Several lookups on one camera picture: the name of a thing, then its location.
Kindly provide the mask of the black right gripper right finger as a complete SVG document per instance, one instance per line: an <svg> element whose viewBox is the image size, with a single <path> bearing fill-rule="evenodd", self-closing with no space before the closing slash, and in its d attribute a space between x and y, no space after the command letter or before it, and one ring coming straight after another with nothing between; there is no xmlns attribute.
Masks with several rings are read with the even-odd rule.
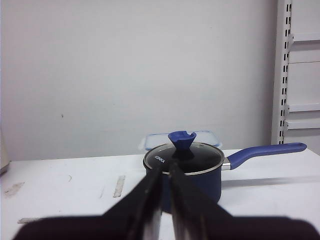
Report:
<svg viewBox="0 0 320 240"><path fill-rule="evenodd" d="M232 215L204 194L176 163L169 167L171 214L177 240L231 240Z"/></svg>

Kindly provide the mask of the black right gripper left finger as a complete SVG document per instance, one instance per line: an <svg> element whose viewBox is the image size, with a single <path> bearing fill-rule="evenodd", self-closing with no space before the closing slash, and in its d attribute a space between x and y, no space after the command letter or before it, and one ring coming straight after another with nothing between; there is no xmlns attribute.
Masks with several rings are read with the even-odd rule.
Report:
<svg viewBox="0 0 320 240"><path fill-rule="evenodd" d="M103 214L108 240L157 240L162 216L162 172L146 176L122 200Z"/></svg>

